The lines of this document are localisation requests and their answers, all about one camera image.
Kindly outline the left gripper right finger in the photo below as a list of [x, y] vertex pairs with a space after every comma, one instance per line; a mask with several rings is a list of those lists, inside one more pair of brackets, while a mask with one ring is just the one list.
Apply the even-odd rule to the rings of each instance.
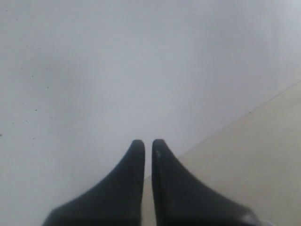
[[163, 139], [152, 143], [152, 190], [158, 226], [259, 226], [254, 212], [207, 187]]

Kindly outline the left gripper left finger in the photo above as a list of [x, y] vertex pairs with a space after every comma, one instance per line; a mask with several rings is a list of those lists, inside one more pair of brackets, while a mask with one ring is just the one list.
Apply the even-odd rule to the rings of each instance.
[[133, 140], [124, 157], [102, 181], [51, 211], [44, 225], [141, 225], [144, 169], [144, 143]]

